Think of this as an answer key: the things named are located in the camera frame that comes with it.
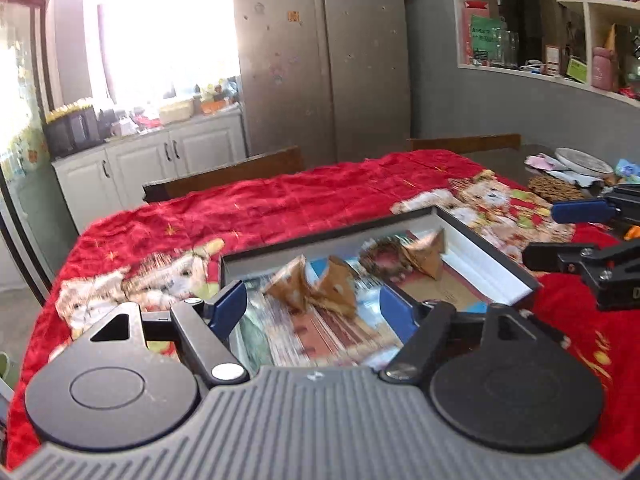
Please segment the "brown pyramid packet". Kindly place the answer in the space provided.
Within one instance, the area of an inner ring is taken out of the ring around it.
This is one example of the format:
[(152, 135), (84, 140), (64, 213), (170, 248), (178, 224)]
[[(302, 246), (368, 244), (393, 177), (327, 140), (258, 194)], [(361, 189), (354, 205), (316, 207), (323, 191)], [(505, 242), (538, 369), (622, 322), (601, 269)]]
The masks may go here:
[(292, 312), (306, 312), (309, 292), (306, 258), (300, 255), (282, 266), (273, 274), (262, 292), (285, 304)]
[(443, 229), (431, 231), (424, 236), (402, 244), (401, 249), (411, 265), (419, 272), (439, 280), (442, 275), (442, 254), (445, 252)]
[(357, 314), (356, 278), (358, 273), (345, 260), (329, 256), (322, 275), (311, 286), (308, 300), (316, 308), (354, 318)]

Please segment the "black framed glass door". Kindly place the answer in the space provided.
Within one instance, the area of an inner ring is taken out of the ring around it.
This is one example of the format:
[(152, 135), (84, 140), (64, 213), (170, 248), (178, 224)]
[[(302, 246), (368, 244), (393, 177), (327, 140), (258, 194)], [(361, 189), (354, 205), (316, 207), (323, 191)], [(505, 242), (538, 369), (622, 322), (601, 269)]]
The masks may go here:
[(1, 235), (44, 304), (76, 235), (46, 138), (58, 105), (49, 56), (53, 0), (1, 0)]

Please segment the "black microwave oven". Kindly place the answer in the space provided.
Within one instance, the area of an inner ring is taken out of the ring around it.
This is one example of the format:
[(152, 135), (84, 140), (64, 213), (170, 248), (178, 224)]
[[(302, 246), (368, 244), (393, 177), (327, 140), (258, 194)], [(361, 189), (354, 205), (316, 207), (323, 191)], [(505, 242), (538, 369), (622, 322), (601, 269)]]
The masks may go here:
[(74, 110), (44, 126), (52, 159), (60, 159), (103, 143), (96, 112), (92, 106)]

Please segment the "dark wooden headboard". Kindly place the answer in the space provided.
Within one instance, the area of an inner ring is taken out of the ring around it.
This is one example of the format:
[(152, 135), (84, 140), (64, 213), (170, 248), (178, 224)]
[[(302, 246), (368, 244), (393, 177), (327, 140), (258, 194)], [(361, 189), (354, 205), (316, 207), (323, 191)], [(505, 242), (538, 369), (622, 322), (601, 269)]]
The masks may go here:
[(493, 150), (518, 150), (522, 137), (518, 133), (494, 136), (462, 136), (462, 138), (410, 139), (409, 150), (445, 150), (456, 154), (469, 154)]
[(256, 179), (269, 179), (281, 174), (297, 174), (305, 170), (302, 150), (298, 146), (252, 156), (242, 162), (224, 165), (204, 174), (174, 180), (163, 180), (142, 186), (147, 204), (166, 202), (217, 186)]

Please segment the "dark wooden headboard right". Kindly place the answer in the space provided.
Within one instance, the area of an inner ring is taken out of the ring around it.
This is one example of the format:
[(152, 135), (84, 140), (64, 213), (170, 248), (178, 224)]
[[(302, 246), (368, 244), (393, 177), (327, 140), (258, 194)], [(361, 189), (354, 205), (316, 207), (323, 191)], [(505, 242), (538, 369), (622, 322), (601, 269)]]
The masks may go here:
[(445, 150), (456, 154), (469, 154), (493, 150), (518, 150), (522, 137), (518, 133), (494, 136), (462, 136), (462, 138), (410, 139), (409, 150)]

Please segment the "pink jar on shelf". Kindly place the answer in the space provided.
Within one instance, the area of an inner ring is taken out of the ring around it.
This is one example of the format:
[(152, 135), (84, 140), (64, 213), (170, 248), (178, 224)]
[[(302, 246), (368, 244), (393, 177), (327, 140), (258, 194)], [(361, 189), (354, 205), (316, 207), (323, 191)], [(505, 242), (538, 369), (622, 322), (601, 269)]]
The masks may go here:
[(595, 47), (592, 50), (592, 77), (594, 88), (602, 91), (614, 91), (616, 89), (616, 54), (605, 47)]

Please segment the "brown beaded mat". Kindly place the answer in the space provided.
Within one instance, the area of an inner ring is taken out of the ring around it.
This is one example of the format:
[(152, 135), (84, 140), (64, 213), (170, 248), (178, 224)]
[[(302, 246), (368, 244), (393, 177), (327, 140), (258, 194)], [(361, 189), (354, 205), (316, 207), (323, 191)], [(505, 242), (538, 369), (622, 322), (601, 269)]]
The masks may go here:
[(527, 186), (530, 192), (552, 204), (574, 202), (585, 198), (585, 195), (574, 185), (555, 177), (533, 176), (528, 180)]

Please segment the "red patterned bed quilt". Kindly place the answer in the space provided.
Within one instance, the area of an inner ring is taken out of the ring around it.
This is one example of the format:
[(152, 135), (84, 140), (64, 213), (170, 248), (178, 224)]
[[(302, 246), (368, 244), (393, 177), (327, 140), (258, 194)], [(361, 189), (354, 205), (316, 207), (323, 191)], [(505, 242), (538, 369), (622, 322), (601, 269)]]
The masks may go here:
[[(614, 244), (602, 226), (557, 226), (543, 200), (503, 177), (486, 179), (482, 172), (476, 162), (444, 150), (395, 153), (236, 182), (94, 222), (58, 272), (30, 337), (9, 410), (6, 464), (17, 467), (39, 446), (24, 395), (32, 376), (72, 339), (56, 310), (72, 281), (137, 271), (150, 255), (208, 243), (216, 255), (224, 255), (350, 226), (393, 214), (422, 192), (442, 196), (463, 223), (511, 258), (518, 258), (532, 240)], [(540, 282), (536, 317), (567, 336), (570, 353), (605, 388), (605, 407), (591, 445), (614, 467), (625, 468), (639, 455), (638, 312), (598, 310), (576, 276), (547, 274)]]

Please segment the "black shallow cardboard box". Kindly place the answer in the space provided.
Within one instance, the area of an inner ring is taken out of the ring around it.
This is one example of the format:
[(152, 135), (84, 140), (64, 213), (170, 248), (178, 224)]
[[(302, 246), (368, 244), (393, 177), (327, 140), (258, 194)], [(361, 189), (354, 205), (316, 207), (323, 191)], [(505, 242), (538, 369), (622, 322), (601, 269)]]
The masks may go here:
[[(382, 280), (359, 262), (360, 252), (376, 242), (391, 238), (413, 242), (437, 232), (444, 236), (444, 270), (438, 280), (418, 271)], [(329, 269), (331, 257), (350, 266), (349, 283), (357, 307), (354, 318), (316, 307), (292, 313), (265, 294), (273, 275), (298, 257), (306, 261), (309, 284), (316, 284)], [(539, 287), (536, 278), (516, 262), (436, 206), (225, 255), (220, 260), (221, 284), (234, 280), (246, 286), (247, 307), (231, 333), (230, 344), (251, 372), (263, 365), (379, 366), (388, 361), (401, 341), (383, 318), (383, 288), (403, 292), (416, 301), (447, 301), (457, 308), (462, 321), (474, 323), (482, 322), (493, 302), (528, 307)]]

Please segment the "green sign on shelf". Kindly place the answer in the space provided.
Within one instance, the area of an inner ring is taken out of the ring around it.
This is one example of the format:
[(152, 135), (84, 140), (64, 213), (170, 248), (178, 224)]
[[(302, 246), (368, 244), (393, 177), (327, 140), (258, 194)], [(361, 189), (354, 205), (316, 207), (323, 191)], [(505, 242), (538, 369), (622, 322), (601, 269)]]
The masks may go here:
[(470, 24), (474, 64), (492, 65), (502, 61), (503, 21), (473, 15)]

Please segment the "white wall shelf unit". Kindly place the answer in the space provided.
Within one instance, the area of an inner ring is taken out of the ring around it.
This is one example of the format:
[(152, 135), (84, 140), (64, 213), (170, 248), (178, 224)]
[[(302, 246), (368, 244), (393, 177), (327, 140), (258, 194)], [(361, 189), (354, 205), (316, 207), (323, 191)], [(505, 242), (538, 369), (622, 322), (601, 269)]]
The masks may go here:
[[(502, 61), (474, 64), (473, 15), (503, 21)], [(454, 0), (457, 63), (464, 70), (511, 74), (639, 104), (639, 0)], [(593, 87), (592, 50), (616, 54), (616, 89)]]

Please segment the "brown crochet scrunchie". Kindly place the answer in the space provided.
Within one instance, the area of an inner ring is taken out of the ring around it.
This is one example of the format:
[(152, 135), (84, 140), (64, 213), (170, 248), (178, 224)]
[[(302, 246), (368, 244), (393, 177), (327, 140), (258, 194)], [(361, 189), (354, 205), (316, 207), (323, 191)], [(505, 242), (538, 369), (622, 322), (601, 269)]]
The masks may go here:
[(367, 240), (360, 248), (358, 261), (364, 270), (377, 278), (400, 278), (412, 269), (397, 236)]

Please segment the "silver double-door refrigerator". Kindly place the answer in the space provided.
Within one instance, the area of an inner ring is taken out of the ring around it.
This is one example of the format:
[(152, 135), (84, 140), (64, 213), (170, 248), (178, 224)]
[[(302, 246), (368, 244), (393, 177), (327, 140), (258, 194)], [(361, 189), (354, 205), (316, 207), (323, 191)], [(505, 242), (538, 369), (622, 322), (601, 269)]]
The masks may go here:
[(250, 154), (309, 167), (399, 152), (411, 130), (405, 0), (233, 0)]

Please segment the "white kitchen cabinet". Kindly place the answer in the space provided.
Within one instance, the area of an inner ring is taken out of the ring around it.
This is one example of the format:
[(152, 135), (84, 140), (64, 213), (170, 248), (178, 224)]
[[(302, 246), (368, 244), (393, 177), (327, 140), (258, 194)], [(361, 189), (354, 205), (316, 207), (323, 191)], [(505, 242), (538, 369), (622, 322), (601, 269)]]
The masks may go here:
[(124, 136), (56, 160), (53, 167), (79, 232), (143, 204), (152, 182), (204, 174), (247, 158), (238, 104), (213, 115)]

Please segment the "white round plate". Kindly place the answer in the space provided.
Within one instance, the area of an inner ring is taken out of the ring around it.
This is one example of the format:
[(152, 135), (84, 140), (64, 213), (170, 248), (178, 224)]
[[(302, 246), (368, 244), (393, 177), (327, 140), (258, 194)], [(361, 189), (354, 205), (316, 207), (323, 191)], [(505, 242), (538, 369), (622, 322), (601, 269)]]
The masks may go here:
[(557, 148), (554, 154), (559, 162), (578, 174), (604, 178), (614, 172), (614, 169), (607, 162), (574, 148)]

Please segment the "dark wooden headboard left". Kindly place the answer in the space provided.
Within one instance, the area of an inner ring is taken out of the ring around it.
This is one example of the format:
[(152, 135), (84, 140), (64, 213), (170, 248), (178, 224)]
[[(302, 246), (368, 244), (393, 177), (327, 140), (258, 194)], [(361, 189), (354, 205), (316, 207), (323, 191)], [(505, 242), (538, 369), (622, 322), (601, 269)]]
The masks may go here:
[(217, 186), (256, 179), (269, 179), (281, 174), (297, 174), (305, 170), (302, 150), (298, 146), (252, 156), (242, 162), (224, 165), (204, 174), (174, 180), (163, 180), (142, 186), (147, 204), (166, 202)]

